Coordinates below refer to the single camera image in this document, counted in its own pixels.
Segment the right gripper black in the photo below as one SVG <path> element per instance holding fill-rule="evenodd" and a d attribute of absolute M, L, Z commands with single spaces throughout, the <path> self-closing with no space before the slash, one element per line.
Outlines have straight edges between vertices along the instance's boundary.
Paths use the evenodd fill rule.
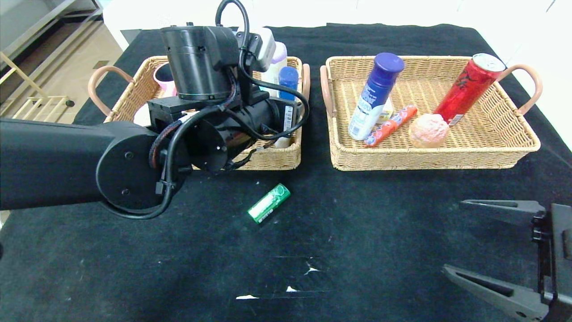
<path fill-rule="evenodd" d="M 530 288 L 445 264 L 442 272 L 447 279 L 519 322 L 570 322 L 571 207 L 553 203 L 546 213 L 544 206 L 535 200 L 466 199 L 460 202 L 460 208 L 522 227 L 545 218 L 539 257 L 541 295 Z"/>

